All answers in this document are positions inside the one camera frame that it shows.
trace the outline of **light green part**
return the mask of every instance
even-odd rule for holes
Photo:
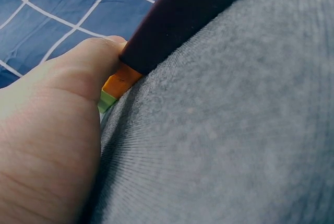
[[[116,98],[107,94],[105,91],[101,91],[100,101],[98,103],[98,108],[100,113],[106,112],[109,107],[111,107],[117,101]]]

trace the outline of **knuckle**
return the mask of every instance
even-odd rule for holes
[[[99,48],[101,51],[110,51],[116,49],[114,42],[104,38],[88,38],[83,40],[82,44]]]

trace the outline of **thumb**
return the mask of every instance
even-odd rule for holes
[[[24,75],[19,87],[61,89],[98,101],[102,86],[117,71],[125,46],[122,37],[90,38]]]

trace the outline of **hand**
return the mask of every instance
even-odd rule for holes
[[[74,223],[100,159],[101,88],[125,40],[88,39],[0,89],[0,223]]]

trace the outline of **gray sweater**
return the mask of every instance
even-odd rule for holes
[[[89,223],[334,223],[334,0],[240,0],[103,122]]]

